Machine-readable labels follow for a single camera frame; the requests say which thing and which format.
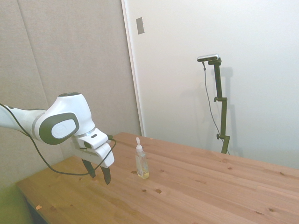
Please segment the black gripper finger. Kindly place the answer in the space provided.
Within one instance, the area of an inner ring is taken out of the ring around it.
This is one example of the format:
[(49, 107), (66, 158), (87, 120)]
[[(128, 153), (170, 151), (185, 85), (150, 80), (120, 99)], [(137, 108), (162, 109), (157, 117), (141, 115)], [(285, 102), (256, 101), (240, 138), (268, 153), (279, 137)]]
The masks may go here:
[(102, 170), (102, 173), (103, 173), (103, 176), (104, 176), (104, 180), (105, 180), (106, 185), (109, 185), (110, 182), (111, 182), (111, 172), (110, 172), (110, 168), (106, 168), (106, 167), (103, 167), (103, 166), (101, 166), (100, 168), (101, 168), (101, 170)]
[(95, 170), (94, 170), (94, 168), (93, 168), (91, 162), (90, 162), (90, 161), (87, 161), (87, 160), (84, 160), (84, 159), (82, 159), (82, 162), (83, 162), (83, 164), (84, 164), (84, 166), (85, 166), (85, 168), (86, 168), (88, 174), (89, 174), (92, 178), (95, 178), (95, 177), (96, 177), (96, 173), (95, 173)]

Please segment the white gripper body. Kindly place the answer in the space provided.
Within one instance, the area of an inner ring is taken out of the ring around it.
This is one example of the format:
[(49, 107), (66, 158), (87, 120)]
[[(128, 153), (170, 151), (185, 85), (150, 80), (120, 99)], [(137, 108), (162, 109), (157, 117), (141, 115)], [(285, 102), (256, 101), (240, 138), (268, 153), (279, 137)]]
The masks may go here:
[(114, 163), (114, 155), (110, 151), (111, 147), (107, 142), (97, 149), (80, 149), (78, 141), (71, 137), (71, 145), (74, 146), (75, 155), (81, 159), (97, 165), (101, 163), (100, 166), (104, 168), (109, 168)]

